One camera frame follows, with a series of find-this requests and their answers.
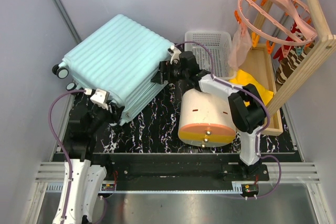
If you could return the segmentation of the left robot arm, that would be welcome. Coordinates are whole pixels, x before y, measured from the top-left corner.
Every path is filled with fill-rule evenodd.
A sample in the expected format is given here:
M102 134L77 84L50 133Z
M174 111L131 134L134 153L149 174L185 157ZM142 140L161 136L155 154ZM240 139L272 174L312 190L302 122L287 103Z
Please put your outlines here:
M93 210L104 180L113 178L117 188L118 171L109 157L95 159L95 133L105 123L114 123L113 114L95 107L84 114L69 131L65 144L64 182L53 223L93 223Z

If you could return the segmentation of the white round drum box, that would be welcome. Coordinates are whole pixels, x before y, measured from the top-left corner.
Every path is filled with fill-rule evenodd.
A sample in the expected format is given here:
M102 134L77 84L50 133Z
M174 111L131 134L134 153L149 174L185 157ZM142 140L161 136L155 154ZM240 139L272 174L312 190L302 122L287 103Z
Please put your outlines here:
M221 147L236 137L229 103L215 95L188 90L182 96L179 139L193 146Z

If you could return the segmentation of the light blue hard-shell suitcase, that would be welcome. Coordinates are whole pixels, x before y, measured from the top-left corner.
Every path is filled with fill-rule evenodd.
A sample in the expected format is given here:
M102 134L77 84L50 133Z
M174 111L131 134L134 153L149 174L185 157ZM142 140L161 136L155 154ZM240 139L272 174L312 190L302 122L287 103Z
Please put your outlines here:
M165 84L152 78L161 61L170 60L173 42L119 14L105 23L52 68L59 79L72 76L68 89L104 90L119 125L132 121Z

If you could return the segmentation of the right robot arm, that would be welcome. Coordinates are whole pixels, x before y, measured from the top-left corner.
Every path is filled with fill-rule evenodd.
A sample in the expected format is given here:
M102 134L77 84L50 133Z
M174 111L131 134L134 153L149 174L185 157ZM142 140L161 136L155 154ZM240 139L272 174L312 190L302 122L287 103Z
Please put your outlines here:
M260 133L266 118L265 105L253 84L245 86L217 79L202 70L190 51L172 46L170 60L159 64L152 82L157 84L185 81L182 96L179 139L188 145L221 147L240 136L238 165L231 168L232 178L257 179L261 172Z

